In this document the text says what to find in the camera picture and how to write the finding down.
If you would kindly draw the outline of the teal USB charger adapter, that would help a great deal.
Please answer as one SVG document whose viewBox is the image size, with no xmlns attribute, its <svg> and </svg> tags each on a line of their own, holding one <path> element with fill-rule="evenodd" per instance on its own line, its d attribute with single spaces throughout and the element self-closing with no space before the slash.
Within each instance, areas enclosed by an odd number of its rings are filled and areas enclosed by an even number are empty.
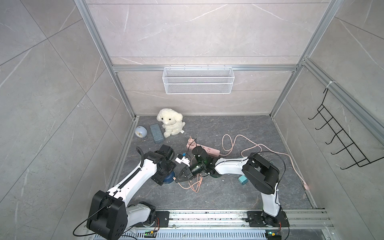
<svg viewBox="0 0 384 240">
<path fill-rule="evenodd" d="M 239 182 L 241 183 L 241 185 L 245 185 L 249 180 L 246 176 L 240 176 L 238 178 Z"/>
</svg>

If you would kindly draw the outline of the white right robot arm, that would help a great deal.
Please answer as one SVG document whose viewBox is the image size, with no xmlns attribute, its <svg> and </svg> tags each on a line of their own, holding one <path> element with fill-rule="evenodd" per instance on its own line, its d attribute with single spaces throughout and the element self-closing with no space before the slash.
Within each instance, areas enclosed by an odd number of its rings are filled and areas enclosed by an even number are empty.
<svg viewBox="0 0 384 240">
<path fill-rule="evenodd" d="M 190 181 L 201 173 L 214 178 L 225 174 L 244 176 L 261 193 L 263 201 L 263 210 L 260 213 L 252 211 L 247 213 L 246 221 L 250 226 L 256 226 L 258 219 L 269 227 L 290 226 L 287 215 L 279 203 L 280 171 L 259 153 L 250 153 L 249 156 L 238 159 L 213 158 L 203 147 L 197 146 L 192 149 L 192 154 L 197 162 L 184 167 L 174 178 L 175 182 Z"/>
</svg>

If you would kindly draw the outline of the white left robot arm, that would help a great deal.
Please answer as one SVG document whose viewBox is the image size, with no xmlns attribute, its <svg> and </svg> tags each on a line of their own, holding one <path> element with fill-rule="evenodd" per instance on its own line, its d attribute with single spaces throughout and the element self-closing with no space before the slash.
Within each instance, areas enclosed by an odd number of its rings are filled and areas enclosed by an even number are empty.
<svg viewBox="0 0 384 240">
<path fill-rule="evenodd" d="M 172 161 L 174 150 L 167 145 L 155 152 L 144 153 L 140 147 L 136 150 L 141 156 L 140 163 L 117 185 L 93 196 L 89 216 L 83 221 L 92 235 L 118 240 L 136 225 L 160 229 L 155 206 L 146 202 L 129 203 L 148 179 L 162 186 L 171 177 L 176 167 Z"/>
</svg>

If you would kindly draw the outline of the pink USB charger adapter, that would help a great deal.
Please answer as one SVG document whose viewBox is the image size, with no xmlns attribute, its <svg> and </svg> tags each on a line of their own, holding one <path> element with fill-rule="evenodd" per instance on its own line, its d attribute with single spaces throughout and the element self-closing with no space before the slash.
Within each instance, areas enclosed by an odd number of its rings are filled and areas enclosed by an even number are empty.
<svg viewBox="0 0 384 240">
<path fill-rule="evenodd" d="M 195 139 L 192 139 L 191 137 L 188 139 L 187 147 L 193 146 L 195 144 Z"/>
</svg>

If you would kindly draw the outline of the pink power strip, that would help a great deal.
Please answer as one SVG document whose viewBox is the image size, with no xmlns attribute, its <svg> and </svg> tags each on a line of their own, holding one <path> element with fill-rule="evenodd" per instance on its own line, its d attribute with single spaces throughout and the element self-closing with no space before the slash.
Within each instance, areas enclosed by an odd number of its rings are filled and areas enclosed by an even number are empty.
<svg viewBox="0 0 384 240">
<path fill-rule="evenodd" d="M 225 137 L 228 137 L 230 139 L 230 142 L 231 142 L 231 147 L 226 150 L 225 147 L 224 147 L 224 139 Z M 305 188 L 305 190 L 309 191 L 310 188 L 309 188 L 309 185 L 306 183 L 306 181 L 304 180 L 304 178 L 302 177 L 302 175 L 296 170 L 295 168 L 295 164 L 294 164 L 294 161 L 293 161 L 293 158 L 289 155 L 289 154 L 285 154 L 285 153 L 280 153 L 280 152 L 276 152 L 276 151 L 273 151 L 272 149 L 270 149 L 269 147 L 267 147 L 266 145 L 264 144 L 257 144 L 255 142 L 253 142 L 252 140 L 250 140 L 249 138 L 245 137 L 244 135 L 236 135 L 235 138 L 232 140 L 232 137 L 229 135 L 229 134 L 225 134 L 223 135 L 222 137 L 222 149 L 226 152 L 226 154 L 221 154 L 220 150 L 218 149 L 214 149 L 214 148 L 211 148 L 211 147 L 208 147 L 208 146 L 204 146 L 204 145 L 201 145 L 201 144 L 198 144 L 197 143 L 197 139 L 195 139 L 195 144 L 193 146 L 190 146 L 190 147 L 187 147 L 188 149 L 193 149 L 195 147 L 202 147 L 210 156 L 213 156 L 213 157 L 226 157 L 228 156 L 234 149 L 235 147 L 235 144 L 236 144 L 236 140 L 238 137 L 241 137 L 241 138 L 244 138 L 246 139 L 248 142 L 252 143 L 253 146 L 252 147 L 249 147 L 247 149 L 244 149 L 241 151 L 241 156 L 244 157 L 244 152 L 245 151 L 248 151 L 248 150 L 252 150 L 254 148 L 260 148 L 260 150 L 268 150 L 272 153 L 275 153 L 275 154 L 278 154 L 278 155 L 284 155 L 284 156 L 287 156 L 289 157 L 290 161 L 291 161 L 291 164 L 292 164 L 292 167 L 293 167 L 293 170 L 295 171 L 295 173 L 297 174 L 297 176 L 300 178 L 300 180 L 302 181 L 303 183 L 303 186 Z"/>
</svg>

